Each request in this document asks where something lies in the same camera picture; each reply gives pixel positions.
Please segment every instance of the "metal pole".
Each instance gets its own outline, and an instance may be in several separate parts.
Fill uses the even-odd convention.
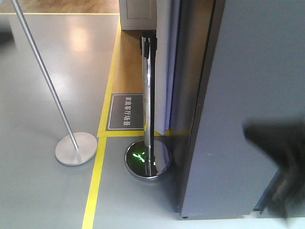
[[[143,79],[144,141],[136,141],[127,149],[128,171],[143,180],[155,180],[170,166],[172,154],[166,145],[154,139],[155,58],[157,38],[154,31],[142,32],[140,39]]]
[[[69,132],[69,135],[70,135],[70,138],[71,138],[71,141],[73,143],[73,146],[74,146],[75,150],[77,151],[79,147],[77,145],[76,139],[75,139],[74,134],[73,134],[73,132],[71,130],[71,127],[69,125],[68,119],[67,119],[66,114],[65,114],[65,112],[64,112],[64,110],[62,108],[61,102],[60,102],[60,100],[58,98],[58,95],[57,95],[57,93],[55,91],[53,83],[52,83],[52,81],[50,79],[49,73],[48,73],[48,71],[47,71],[47,69],[46,69],[46,67],[44,65],[42,57],[41,57],[41,55],[39,53],[39,50],[38,50],[38,48],[36,46],[36,43],[35,43],[35,41],[33,39],[32,34],[30,32],[29,26],[28,26],[28,24],[27,24],[27,22],[26,22],[26,20],[24,18],[24,15],[23,15],[23,12],[21,10],[21,7],[20,7],[20,5],[19,5],[17,0],[11,0],[11,2],[13,4],[14,8],[15,8],[16,14],[17,14],[17,16],[19,18],[19,21],[20,21],[21,25],[22,25],[24,33],[25,33],[26,37],[28,38],[28,41],[29,41],[30,46],[31,46],[31,48],[33,50],[33,53],[34,53],[35,58],[37,60],[37,63],[38,63],[38,65],[39,65],[39,67],[40,67],[40,69],[41,69],[41,71],[43,73],[43,76],[44,76],[44,78],[45,78],[45,80],[46,80],[46,82],[48,84],[48,87],[49,87],[49,89],[51,91],[51,94],[52,94],[52,96],[54,98],[54,101],[55,101],[55,103],[57,105],[57,108],[58,108],[58,110],[59,110],[59,112],[61,114],[61,117],[63,119],[63,122],[66,125],[66,128],[67,128],[67,130]]]
[[[156,34],[142,33],[142,77],[143,77],[143,117],[146,174],[152,176],[154,162],[154,67],[156,54]]]

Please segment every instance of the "stanchion base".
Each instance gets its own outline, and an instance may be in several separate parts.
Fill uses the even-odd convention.
[[[172,155],[167,150],[166,145],[160,141],[154,140],[154,174],[148,176],[145,170],[144,141],[133,143],[125,155],[125,163],[128,171],[135,177],[143,180],[155,180],[159,178],[170,166]]]
[[[55,148],[55,157],[65,166],[79,166],[89,161],[96,153],[96,138],[85,132],[74,133],[79,146],[75,151],[70,136],[65,136]]]

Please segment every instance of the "chrome stanchion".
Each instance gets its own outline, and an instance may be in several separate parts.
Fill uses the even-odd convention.
[[[125,155],[128,170],[144,180],[157,179],[169,167],[172,155],[166,145],[154,140],[154,77],[157,49],[156,33],[144,31],[141,35],[144,141],[133,143]]]
[[[50,92],[54,98],[57,108],[61,114],[63,122],[68,130],[69,135],[64,137],[55,148],[56,159],[66,166],[78,166],[89,161],[96,152],[97,141],[94,136],[85,132],[73,133],[66,117],[66,114],[62,108],[61,102],[55,91],[49,73],[44,65],[40,52],[36,46],[33,36],[30,32],[29,26],[24,18],[23,12],[17,0],[11,0],[16,14],[19,18],[24,33],[29,41],[29,44],[33,50],[37,63],[42,71],[42,74],[48,84]]]

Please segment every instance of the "yellow floor line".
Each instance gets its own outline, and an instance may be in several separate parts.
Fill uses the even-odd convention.
[[[161,135],[157,131],[154,132],[155,136],[171,136],[172,132],[167,130],[165,135]],[[100,131],[98,137],[138,137],[144,136],[143,130],[124,130],[124,131]]]
[[[113,55],[112,55],[112,61],[111,61],[111,66],[110,66],[110,72],[109,72],[109,77],[108,77],[108,82],[107,82],[107,88],[106,88],[106,93],[105,93],[104,105],[103,105],[103,109],[102,109],[100,129],[103,131],[106,129],[115,67],[117,64],[117,59],[118,59],[118,54],[119,54],[120,36],[121,36],[121,26],[120,26],[120,20],[119,20],[115,44],[114,44],[114,50],[113,50]],[[104,156],[105,156],[105,150],[106,150],[106,142],[107,142],[106,137],[100,137],[98,149],[97,149],[97,153],[96,153],[96,158],[95,158],[95,162],[94,162],[94,168],[93,168],[93,172],[92,172],[92,178],[91,178],[90,189],[89,189],[89,193],[88,193],[86,210],[85,210],[84,219],[82,222],[82,229],[92,229],[93,228],[96,203],[97,203],[97,198],[98,198],[98,194],[99,194],[100,180],[101,180],[101,175],[102,175],[102,166],[104,163]]]
[[[110,109],[111,92],[112,92],[112,88],[113,88],[115,69],[116,69],[116,65],[117,65],[117,62],[118,62],[118,58],[119,58],[120,39],[121,39],[121,25],[119,23],[117,34],[116,34],[116,39],[115,39],[115,45],[114,45],[112,60],[111,60],[111,66],[110,66],[109,78],[108,78],[107,88],[106,88],[106,93],[105,93],[104,105],[103,105],[103,109],[102,109],[99,132],[106,130],[108,113],[109,113],[109,109]]]
[[[0,15],[14,15],[16,13],[0,13]],[[120,15],[119,13],[23,13],[25,15]]]
[[[82,222],[82,229],[92,229],[93,228],[93,222],[94,222],[94,216],[95,216],[95,210],[96,210],[96,202],[97,197],[99,194],[99,188],[100,188],[100,181],[101,181],[101,175],[102,175],[102,166],[104,162],[104,156],[105,156],[105,149],[106,149],[106,137],[101,137],[99,139],[98,149],[96,152],[95,162],[94,162],[94,168],[91,178],[91,184],[88,194],[88,200],[85,210],[84,219]]]

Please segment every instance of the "wooden floor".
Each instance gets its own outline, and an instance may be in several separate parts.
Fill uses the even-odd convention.
[[[141,31],[122,31],[113,94],[142,93]]]
[[[25,13],[119,13],[119,0],[19,0]],[[0,13],[15,12],[10,0]]]

